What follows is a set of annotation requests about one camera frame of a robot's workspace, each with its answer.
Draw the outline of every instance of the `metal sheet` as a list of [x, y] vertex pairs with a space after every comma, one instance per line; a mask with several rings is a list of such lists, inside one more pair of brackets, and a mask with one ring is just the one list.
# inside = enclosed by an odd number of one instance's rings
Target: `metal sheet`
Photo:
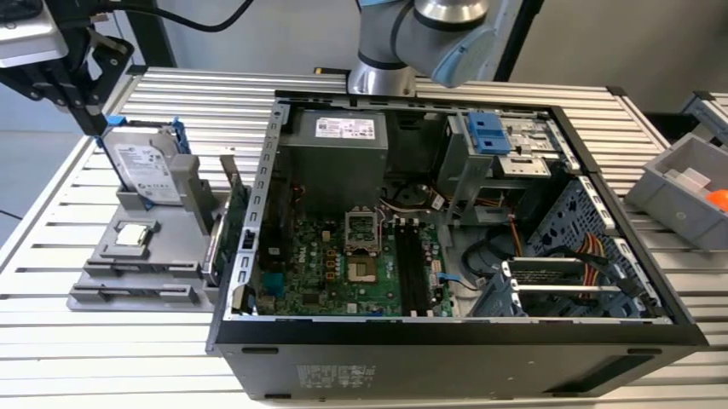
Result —
[[[234, 148], [243, 177], [255, 171], [273, 91], [344, 92], [341, 76], [278, 76], [150, 69], [119, 87], [111, 112], [169, 120], [181, 115], [205, 177], [222, 180], [217, 160]], [[425, 98], [511, 101], [564, 108], [625, 194], [641, 165], [664, 149], [661, 136], [625, 98], [601, 87], [469, 83], [444, 89], [418, 80]], [[247, 397], [218, 358], [205, 357], [209, 314], [71, 313], [64, 295], [111, 220], [115, 177], [106, 157], [80, 144], [39, 198], [26, 228], [0, 251], [0, 396], [3, 407], [150, 407], [246, 405]], [[700, 253], [648, 216], [631, 217], [655, 259], [714, 349], [700, 352], [600, 399], [402, 400], [370, 407], [531, 407], [712, 409], [728, 406], [728, 255]], [[341, 401], [328, 406], [362, 407]]]

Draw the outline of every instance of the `barcode label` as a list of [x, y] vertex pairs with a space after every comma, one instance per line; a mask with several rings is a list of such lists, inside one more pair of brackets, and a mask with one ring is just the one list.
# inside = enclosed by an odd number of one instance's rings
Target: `barcode label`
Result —
[[373, 119], [320, 118], [317, 138], [376, 139]]

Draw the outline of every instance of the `hard drive label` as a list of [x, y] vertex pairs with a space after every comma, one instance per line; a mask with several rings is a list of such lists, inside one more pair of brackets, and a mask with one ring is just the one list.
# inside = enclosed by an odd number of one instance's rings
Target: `hard drive label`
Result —
[[179, 203], [181, 195], [162, 152], [143, 145], [118, 144], [114, 147], [122, 161], [122, 171], [134, 182], [137, 192], [153, 203]]

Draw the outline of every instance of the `orange object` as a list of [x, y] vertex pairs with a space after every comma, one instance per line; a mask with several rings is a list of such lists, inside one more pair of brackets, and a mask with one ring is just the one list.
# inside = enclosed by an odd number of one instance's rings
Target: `orange object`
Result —
[[716, 205], [720, 210], [728, 211], [728, 190], [716, 190], [708, 193], [706, 200]]

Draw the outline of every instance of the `gray plastic bin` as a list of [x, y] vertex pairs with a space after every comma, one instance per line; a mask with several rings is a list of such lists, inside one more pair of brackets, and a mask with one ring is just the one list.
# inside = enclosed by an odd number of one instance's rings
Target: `gray plastic bin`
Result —
[[644, 170], [627, 203], [702, 249], [728, 250], [728, 214], [706, 199], [728, 189], [728, 152], [690, 134]]

